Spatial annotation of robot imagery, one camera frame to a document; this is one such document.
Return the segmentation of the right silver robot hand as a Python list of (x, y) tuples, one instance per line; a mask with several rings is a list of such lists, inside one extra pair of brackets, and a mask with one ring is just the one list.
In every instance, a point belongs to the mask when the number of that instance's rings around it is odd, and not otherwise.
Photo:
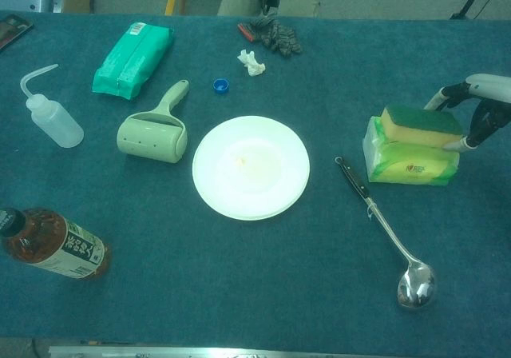
[(424, 109), (441, 111), (470, 98), (478, 98), (480, 102), (474, 110), (469, 133), (460, 140), (443, 145), (444, 150), (464, 153), (476, 149), (510, 123), (510, 77), (494, 74), (472, 74), (461, 83), (444, 86)]

